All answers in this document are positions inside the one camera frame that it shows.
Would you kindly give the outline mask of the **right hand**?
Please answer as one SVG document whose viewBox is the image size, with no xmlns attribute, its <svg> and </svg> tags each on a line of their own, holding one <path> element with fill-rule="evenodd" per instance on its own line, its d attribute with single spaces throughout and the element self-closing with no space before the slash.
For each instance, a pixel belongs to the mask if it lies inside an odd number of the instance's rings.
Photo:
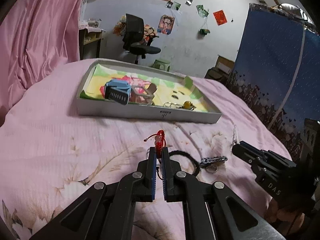
<svg viewBox="0 0 320 240">
<path fill-rule="evenodd" d="M 299 211 L 291 211 L 288 208 L 280 208 L 273 198 L 264 214 L 264 219 L 274 226 L 283 236 L 297 232 L 303 225 L 305 214 Z"/>
</svg>

